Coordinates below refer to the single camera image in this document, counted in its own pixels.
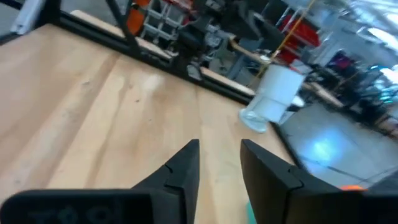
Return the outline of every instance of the workshop background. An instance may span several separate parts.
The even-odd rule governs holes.
[[[277,6],[273,6],[278,10],[270,7],[263,15],[270,21],[279,20],[286,9],[290,9],[292,15],[295,11],[305,9],[309,2],[278,1]],[[126,7],[125,0],[118,0],[118,3]],[[68,12],[79,9],[116,25],[105,0],[65,0],[62,9]],[[17,11],[2,4],[0,15],[0,33],[3,34],[11,27]],[[397,188],[398,113],[395,111],[398,111],[398,98],[394,90],[398,89],[398,74],[385,75],[380,71],[385,68],[394,71],[398,66],[398,1],[319,0],[305,17],[305,22],[317,31],[319,45],[290,51],[308,64],[318,65],[314,69],[315,73],[321,73],[326,67],[332,68],[330,62],[342,52],[342,57],[355,61],[353,64],[362,76],[368,74],[369,77],[378,77],[366,88],[376,92],[372,96],[383,96],[391,90],[395,95],[390,94],[387,100],[378,98],[382,101],[380,108],[385,108],[383,113],[388,114],[388,117],[382,121],[377,118],[377,122],[355,119],[350,113],[343,113],[322,99],[309,96],[305,98],[306,106],[281,124],[281,129],[313,175],[335,186],[360,185],[376,190]],[[233,60],[224,62],[228,69],[234,64]],[[355,72],[350,74],[348,77],[356,75]],[[252,78],[248,66],[237,74],[225,72],[223,75],[243,85],[247,85]],[[335,87],[324,86],[332,93],[338,92]],[[346,107],[344,93],[339,94],[335,97],[342,101],[348,112],[360,104],[358,101]]]

